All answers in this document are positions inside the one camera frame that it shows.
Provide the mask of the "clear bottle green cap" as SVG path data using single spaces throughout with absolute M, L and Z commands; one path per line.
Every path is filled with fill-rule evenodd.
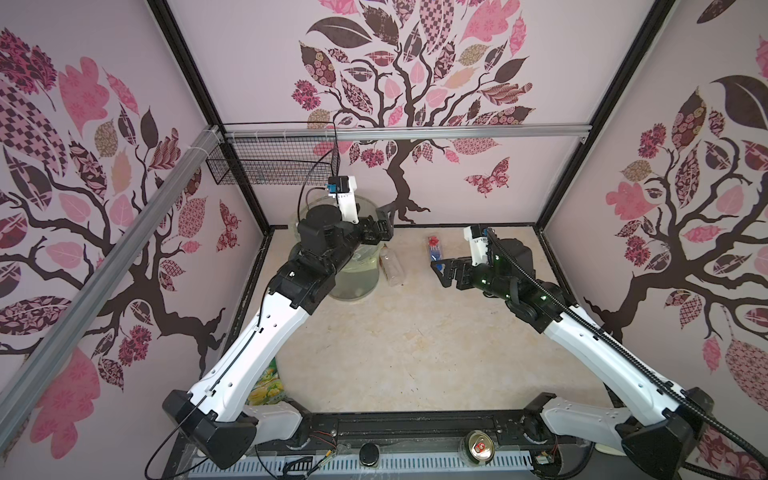
M 403 286 L 406 273 L 394 250 L 384 245 L 379 254 L 379 263 L 390 286 Z

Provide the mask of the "clear bottle pink blue label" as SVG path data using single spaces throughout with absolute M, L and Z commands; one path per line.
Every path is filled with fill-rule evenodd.
M 427 242 L 430 265 L 434 267 L 438 273 L 442 273 L 444 270 L 442 243 L 436 235 L 429 236 Z

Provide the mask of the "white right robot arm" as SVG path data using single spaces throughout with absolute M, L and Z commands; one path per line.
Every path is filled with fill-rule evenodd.
M 585 365 L 621 401 L 619 408 L 542 394 L 528 408 L 535 434 L 570 436 L 621 451 L 654 479 L 676 479 L 704 422 L 683 404 L 683 389 L 606 336 L 562 290 L 533 276 L 529 249 L 513 239 L 472 237 L 468 257 L 431 262 L 444 287 L 477 289 Z

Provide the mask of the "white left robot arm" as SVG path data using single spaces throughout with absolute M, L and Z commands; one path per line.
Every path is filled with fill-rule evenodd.
M 335 288 L 336 277 L 362 245 L 393 237 L 387 213 L 351 220 L 337 206 L 311 208 L 297 225 L 300 241 L 270 279 L 256 315 L 213 368 L 189 390 L 173 390 L 162 408 L 183 434 L 220 469 L 254 445 L 287 440 L 303 417 L 293 406 L 275 414 L 246 407 L 252 387 L 287 339 Z

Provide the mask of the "grey mesh waste bin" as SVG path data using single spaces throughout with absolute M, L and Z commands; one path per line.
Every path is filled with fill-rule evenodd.
M 379 281 L 379 255 L 371 269 L 346 273 L 341 272 L 336 276 L 336 285 L 330 292 L 330 296 L 339 301 L 356 301 L 368 296 L 377 286 Z

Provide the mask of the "green snack bag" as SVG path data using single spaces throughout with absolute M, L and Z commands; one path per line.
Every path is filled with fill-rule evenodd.
M 252 387 L 246 404 L 248 406 L 274 405 L 285 398 L 284 385 L 278 372 L 276 359 L 273 358 Z

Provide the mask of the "tin can on base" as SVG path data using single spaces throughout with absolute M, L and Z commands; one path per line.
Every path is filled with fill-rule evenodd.
M 495 445 L 487 433 L 473 430 L 462 438 L 458 452 L 466 465 L 470 467 L 486 466 L 495 457 Z

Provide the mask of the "white vented base panel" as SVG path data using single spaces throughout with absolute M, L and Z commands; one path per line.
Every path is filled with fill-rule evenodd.
M 452 473 L 490 473 L 490 472 L 530 472 L 533 462 L 529 453 L 510 451 L 496 454 L 494 459 L 483 466 L 471 466 L 456 452 L 432 453 L 382 453 L 372 466 L 364 465 L 359 454 L 336 454 L 328 460 L 319 455 L 307 459 L 301 455 L 249 456 L 238 461 L 234 466 L 222 470 L 211 463 L 205 463 L 188 474 L 190 479 L 271 479 L 283 473 L 283 467 L 289 465 L 288 474 L 303 476 L 311 467 L 319 464 L 320 468 L 312 473 L 312 479 L 330 476 L 351 476 L 355 479 L 365 476 L 386 477 L 406 474 L 452 474 Z

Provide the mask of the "aluminium rail back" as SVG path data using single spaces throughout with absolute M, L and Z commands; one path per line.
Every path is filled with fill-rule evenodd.
M 289 128 L 289 124 L 246 124 L 239 129 L 227 127 L 226 136 L 233 139 L 316 138 L 319 140 L 368 141 L 368 140 L 424 140 L 462 138 L 536 138 L 576 137 L 587 138 L 592 127 L 588 124 L 521 124 L 521 125 L 470 125 L 458 127 L 376 127 L 376 128 Z

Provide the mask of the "aluminium rail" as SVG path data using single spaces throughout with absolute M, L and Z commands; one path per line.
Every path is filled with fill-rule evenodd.
M 376 128 L 289 128 L 289 124 L 246 124 L 239 129 L 227 127 L 226 136 L 233 139 L 316 138 L 319 140 L 368 141 L 368 140 L 424 140 L 462 138 L 536 138 L 576 137 L 587 138 L 592 127 L 588 124 L 521 124 L 521 125 L 470 125 L 458 127 L 376 127 Z
M 163 185 L 106 255 L 102 266 L 74 297 L 63 317 L 1 392 L 2 448 L 13 440 L 194 172 L 218 146 L 220 131 L 217 125 L 204 127 L 182 155 L 181 164 L 166 177 Z

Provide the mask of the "aluminium rail left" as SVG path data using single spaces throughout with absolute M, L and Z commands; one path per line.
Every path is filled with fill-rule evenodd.
M 63 317 L 1 392 L 2 448 L 13 440 L 194 172 L 218 146 L 220 131 L 217 125 L 204 127 L 182 155 L 181 164 L 166 177 L 163 185 L 106 255 L 102 266 L 74 297 Z

